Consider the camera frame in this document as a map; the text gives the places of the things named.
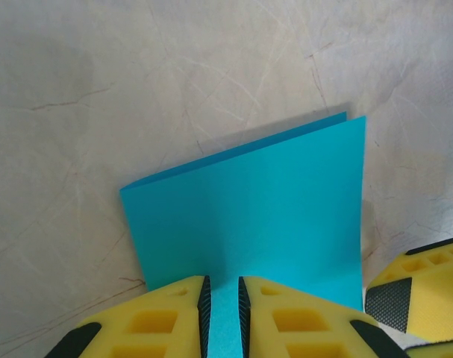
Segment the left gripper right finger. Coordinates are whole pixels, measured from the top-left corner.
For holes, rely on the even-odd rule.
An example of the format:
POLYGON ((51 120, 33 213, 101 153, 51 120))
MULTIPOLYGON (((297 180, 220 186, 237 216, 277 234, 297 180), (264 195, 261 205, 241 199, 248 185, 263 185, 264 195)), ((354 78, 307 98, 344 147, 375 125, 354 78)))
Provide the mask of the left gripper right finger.
POLYGON ((405 357, 370 315, 261 277, 240 277, 244 357, 405 357))

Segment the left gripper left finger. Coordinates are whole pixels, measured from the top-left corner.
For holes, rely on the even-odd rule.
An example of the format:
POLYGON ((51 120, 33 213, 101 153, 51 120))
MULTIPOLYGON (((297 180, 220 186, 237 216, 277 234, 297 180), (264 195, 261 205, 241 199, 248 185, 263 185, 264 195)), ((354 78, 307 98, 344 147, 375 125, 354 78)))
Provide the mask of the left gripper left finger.
POLYGON ((192 276, 84 319, 48 357, 206 357, 208 276, 192 276))

